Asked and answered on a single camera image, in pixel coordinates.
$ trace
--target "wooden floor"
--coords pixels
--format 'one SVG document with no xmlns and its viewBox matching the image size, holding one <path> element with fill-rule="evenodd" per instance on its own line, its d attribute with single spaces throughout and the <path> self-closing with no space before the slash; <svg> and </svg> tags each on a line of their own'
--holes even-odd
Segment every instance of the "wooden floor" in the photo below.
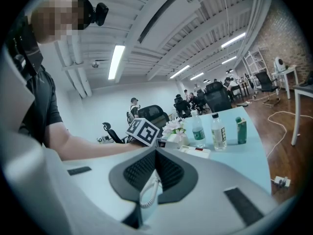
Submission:
<svg viewBox="0 0 313 235">
<path fill-rule="evenodd" d="M 269 154 L 272 148 L 283 137 L 285 130 L 278 124 L 268 121 L 268 117 L 275 112 L 287 111 L 295 113 L 294 92 L 290 91 L 291 98 L 287 99 L 285 90 L 280 91 L 281 101 L 274 107 L 263 105 L 260 101 L 251 101 L 245 110 L 252 119 L 263 143 L 266 154 Z M 257 99 L 266 96 L 266 93 L 258 93 Z M 235 103 L 247 101 L 250 96 L 242 99 L 236 99 Z M 301 114 L 313 117 L 313 99 L 301 95 Z M 287 134 L 284 140 L 273 150 L 268 157 L 268 164 L 270 176 L 272 179 L 275 176 L 281 176 L 291 179 L 291 186 L 289 188 L 279 189 L 272 184 L 272 195 L 279 202 L 283 202 L 290 197 L 299 193 L 305 183 L 307 176 L 312 172 L 312 158 L 313 158 L 313 119 L 301 117 L 299 134 L 295 146 L 291 145 L 291 139 L 294 126 L 294 115 L 286 113 L 277 113 L 270 118 L 272 121 L 281 123 L 287 129 Z"/>
</svg>

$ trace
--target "power strip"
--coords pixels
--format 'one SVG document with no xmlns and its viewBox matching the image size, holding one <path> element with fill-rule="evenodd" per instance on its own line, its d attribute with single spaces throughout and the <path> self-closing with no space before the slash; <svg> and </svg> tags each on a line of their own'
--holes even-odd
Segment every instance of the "power strip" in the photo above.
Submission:
<svg viewBox="0 0 313 235">
<path fill-rule="evenodd" d="M 275 180 L 273 181 L 274 184 L 278 185 L 278 186 L 282 186 L 283 181 L 286 181 L 286 184 L 284 185 L 284 187 L 289 187 L 291 180 L 288 179 L 288 177 L 282 178 L 282 177 L 278 177 L 276 176 Z"/>
</svg>

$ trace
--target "green bottle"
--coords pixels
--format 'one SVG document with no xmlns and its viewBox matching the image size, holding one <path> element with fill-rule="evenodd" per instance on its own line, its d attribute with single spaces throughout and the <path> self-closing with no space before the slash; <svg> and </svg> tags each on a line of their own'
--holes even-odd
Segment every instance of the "green bottle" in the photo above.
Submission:
<svg viewBox="0 0 313 235">
<path fill-rule="evenodd" d="M 240 117 L 236 118 L 238 144 L 246 143 L 246 121 Z"/>
</svg>

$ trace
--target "vase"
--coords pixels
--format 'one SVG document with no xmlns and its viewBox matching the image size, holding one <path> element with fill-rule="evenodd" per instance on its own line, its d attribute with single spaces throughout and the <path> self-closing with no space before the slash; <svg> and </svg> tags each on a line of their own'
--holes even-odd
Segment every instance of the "vase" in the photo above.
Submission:
<svg viewBox="0 0 313 235">
<path fill-rule="evenodd" d="M 171 134 L 168 139 L 168 142 L 173 142 L 173 143 L 177 143 L 179 147 L 181 147 L 182 145 L 189 145 L 189 139 L 188 137 L 181 137 L 181 139 L 179 140 L 179 136 L 177 134 Z"/>
</svg>

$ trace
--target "bottle cap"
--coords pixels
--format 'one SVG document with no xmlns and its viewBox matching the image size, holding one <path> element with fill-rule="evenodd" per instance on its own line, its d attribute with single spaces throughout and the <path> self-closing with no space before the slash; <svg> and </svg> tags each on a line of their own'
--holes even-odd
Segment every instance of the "bottle cap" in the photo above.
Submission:
<svg viewBox="0 0 313 235">
<path fill-rule="evenodd" d="M 191 111 L 191 116 L 195 117 L 197 115 L 198 115 L 198 111 L 197 110 Z"/>
</svg>

